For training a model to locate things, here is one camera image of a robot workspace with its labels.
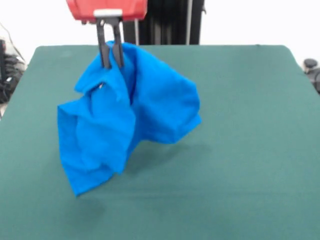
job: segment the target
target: green table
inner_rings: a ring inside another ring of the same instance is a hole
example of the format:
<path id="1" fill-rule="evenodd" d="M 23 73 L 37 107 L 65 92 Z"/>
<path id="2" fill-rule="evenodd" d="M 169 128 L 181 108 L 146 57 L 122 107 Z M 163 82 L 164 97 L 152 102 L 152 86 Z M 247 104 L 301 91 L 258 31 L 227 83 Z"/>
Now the green table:
<path id="1" fill-rule="evenodd" d="M 0 239 L 318 240 L 320 99 L 290 51 L 145 48 L 197 83 L 203 123 L 76 198 L 57 105 L 98 50 L 38 48 L 0 122 Z"/>

